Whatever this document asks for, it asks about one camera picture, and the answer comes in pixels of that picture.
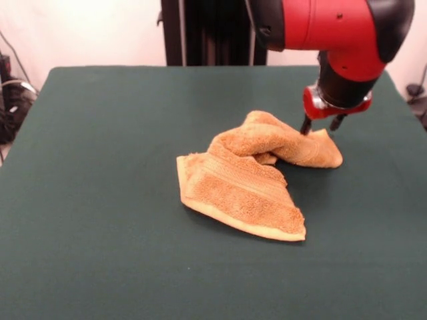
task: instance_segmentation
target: green tablecloth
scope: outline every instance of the green tablecloth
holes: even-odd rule
[[[278,166],[305,243],[179,200],[178,155],[253,109],[299,126],[317,73],[55,69],[0,169],[0,319],[427,319],[427,135],[388,75],[341,168]]]

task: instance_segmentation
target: metal frame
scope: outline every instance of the metal frame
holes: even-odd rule
[[[245,0],[161,0],[168,66],[266,65]]]

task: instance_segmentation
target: green table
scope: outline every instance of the green table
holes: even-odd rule
[[[180,203],[178,155],[253,109],[299,126],[317,74],[53,70],[0,169],[0,319],[427,319],[427,135],[387,74],[341,168],[278,165],[305,243]]]

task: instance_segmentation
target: orange towel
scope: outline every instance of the orange towel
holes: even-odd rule
[[[217,135],[205,153],[177,158],[181,201],[253,235],[303,241],[304,216],[274,167],[278,158],[318,168],[343,161],[326,130],[303,136],[269,113],[252,111],[240,127]]]

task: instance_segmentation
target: black cable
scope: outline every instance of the black cable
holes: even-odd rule
[[[6,39],[5,35],[3,34],[3,32],[1,32],[0,30],[0,37],[4,40],[4,42],[7,44],[7,46],[10,48],[10,50],[12,50],[16,60],[18,61],[18,64],[20,66],[20,68],[22,69],[22,72],[24,73],[24,76],[26,78],[26,80],[31,83],[31,81],[29,80],[28,74],[25,70],[25,68],[22,66],[21,60],[19,60],[18,54],[16,53],[15,48],[10,44],[10,42],[8,42],[8,40]]]
[[[424,82],[426,80],[426,77],[427,77],[427,64],[424,67],[424,72],[422,74],[420,85],[418,86],[418,90],[417,90],[415,96],[413,96],[412,99],[409,100],[409,103],[413,103],[418,98],[418,96],[421,94],[421,92],[422,92],[422,85],[424,84]]]

